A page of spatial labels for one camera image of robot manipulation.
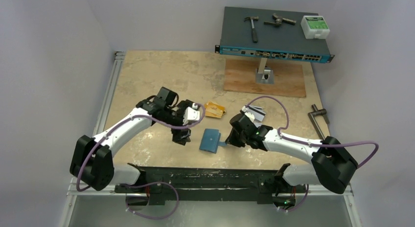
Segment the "blue leather card holder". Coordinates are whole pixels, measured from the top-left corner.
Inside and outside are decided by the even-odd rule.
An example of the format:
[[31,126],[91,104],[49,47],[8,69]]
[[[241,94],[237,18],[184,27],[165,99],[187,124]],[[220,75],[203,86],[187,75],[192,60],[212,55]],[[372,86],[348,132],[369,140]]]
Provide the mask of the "blue leather card holder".
[[205,129],[199,150],[216,154],[219,147],[226,145],[224,141],[221,141],[221,133],[218,129]]

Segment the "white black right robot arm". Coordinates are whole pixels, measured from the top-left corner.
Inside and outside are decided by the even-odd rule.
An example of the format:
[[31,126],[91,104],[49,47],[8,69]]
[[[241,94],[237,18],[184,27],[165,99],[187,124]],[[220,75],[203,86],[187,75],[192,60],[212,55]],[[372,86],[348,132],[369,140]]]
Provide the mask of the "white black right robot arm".
[[276,188],[287,191],[298,184],[321,184],[327,190],[343,194],[358,168],[357,161],[331,136],[324,140],[306,139],[285,133],[267,125],[257,127],[251,119],[239,113],[230,120],[232,126],[226,144],[250,146],[266,152],[278,152],[307,162],[288,165],[275,177]]

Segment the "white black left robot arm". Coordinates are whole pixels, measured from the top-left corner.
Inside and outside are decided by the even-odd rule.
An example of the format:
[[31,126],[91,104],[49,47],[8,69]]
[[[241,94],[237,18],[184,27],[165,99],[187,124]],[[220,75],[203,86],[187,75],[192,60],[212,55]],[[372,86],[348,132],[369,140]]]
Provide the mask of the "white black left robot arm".
[[191,128],[201,122],[205,108],[165,87],[136,106],[119,122],[92,137],[81,136],[74,149],[69,171],[76,177],[76,190],[100,191],[108,185],[122,185],[133,192],[146,186],[145,177],[133,164],[115,165],[117,152],[142,131],[158,123],[170,128],[172,141],[180,145],[190,142]]

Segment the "orange credit card stack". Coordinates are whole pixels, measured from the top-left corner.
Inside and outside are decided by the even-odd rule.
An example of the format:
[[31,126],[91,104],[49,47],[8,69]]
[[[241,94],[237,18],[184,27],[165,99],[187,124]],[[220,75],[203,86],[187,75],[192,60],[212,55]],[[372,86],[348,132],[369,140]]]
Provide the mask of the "orange credit card stack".
[[226,114],[226,108],[216,102],[208,101],[204,104],[205,116],[212,118],[222,118]]

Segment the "plywood board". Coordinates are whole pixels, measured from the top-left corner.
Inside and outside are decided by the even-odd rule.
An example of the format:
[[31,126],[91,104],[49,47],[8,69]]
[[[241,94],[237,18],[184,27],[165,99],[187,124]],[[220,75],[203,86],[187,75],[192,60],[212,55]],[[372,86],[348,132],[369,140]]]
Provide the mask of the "plywood board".
[[257,84],[255,72],[260,61],[227,59],[225,62],[224,90],[261,95],[306,97],[302,65],[287,61],[267,61],[274,72],[274,84]]

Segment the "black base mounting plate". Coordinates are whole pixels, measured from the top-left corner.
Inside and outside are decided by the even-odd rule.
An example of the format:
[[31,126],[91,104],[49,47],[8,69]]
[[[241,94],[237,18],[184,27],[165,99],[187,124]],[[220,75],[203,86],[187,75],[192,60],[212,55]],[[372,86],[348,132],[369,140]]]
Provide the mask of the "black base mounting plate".
[[150,205],[166,201],[255,202],[294,206],[305,185],[291,186],[278,170],[139,167],[133,187],[118,184],[116,193],[148,194]]

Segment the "small grey hammer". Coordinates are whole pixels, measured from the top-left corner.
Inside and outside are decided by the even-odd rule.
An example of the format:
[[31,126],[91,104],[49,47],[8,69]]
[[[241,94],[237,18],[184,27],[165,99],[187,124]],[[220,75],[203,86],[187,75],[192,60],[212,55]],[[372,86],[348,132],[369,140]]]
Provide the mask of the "small grey hammer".
[[258,20],[259,20],[258,16],[249,16],[249,17],[246,17],[244,19],[244,21],[250,21],[251,22],[251,36],[252,36],[252,42],[253,43],[258,43],[257,32],[256,32],[255,25],[254,25],[254,22],[256,22]]

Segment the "dark metal clamp tool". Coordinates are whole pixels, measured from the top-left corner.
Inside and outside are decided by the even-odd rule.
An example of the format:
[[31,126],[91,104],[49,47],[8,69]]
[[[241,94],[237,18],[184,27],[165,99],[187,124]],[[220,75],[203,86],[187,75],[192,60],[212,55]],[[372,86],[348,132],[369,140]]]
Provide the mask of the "dark metal clamp tool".
[[276,13],[274,13],[272,15],[272,17],[274,19],[273,22],[263,22],[263,24],[271,25],[271,26],[274,26],[274,27],[280,27],[283,23],[290,24],[290,25],[295,25],[297,23],[296,20],[284,18],[282,16],[277,15]]

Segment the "white green electrical box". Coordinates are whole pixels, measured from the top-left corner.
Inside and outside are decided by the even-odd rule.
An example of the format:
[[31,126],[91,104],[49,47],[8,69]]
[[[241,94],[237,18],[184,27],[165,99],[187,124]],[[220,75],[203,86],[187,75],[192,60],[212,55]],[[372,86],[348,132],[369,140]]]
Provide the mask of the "white green electrical box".
[[323,16],[303,16],[300,24],[306,39],[325,40],[330,33],[330,29]]

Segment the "metal stand post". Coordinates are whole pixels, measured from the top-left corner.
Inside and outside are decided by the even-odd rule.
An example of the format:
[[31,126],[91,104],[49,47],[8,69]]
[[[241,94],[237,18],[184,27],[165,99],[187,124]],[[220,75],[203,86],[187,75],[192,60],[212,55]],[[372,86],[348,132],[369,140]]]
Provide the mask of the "metal stand post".
[[255,82],[257,84],[274,84],[274,72],[266,66],[267,58],[261,58],[255,72]]

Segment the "blue network switch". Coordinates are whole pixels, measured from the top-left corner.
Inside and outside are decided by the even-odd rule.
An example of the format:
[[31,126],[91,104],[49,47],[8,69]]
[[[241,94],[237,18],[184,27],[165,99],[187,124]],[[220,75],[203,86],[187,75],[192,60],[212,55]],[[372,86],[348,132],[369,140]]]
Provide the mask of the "blue network switch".
[[[276,13],[296,20],[295,25],[283,23],[280,27],[265,25],[273,22]],[[244,57],[330,63],[335,55],[329,51],[326,40],[306,39],[301,20],[307,12],[267,10],[243,7],[225,7],[220,43],[215,53]],[[252,42],[251,22],[246,17],[258,16],[254,22],[258,43]]]

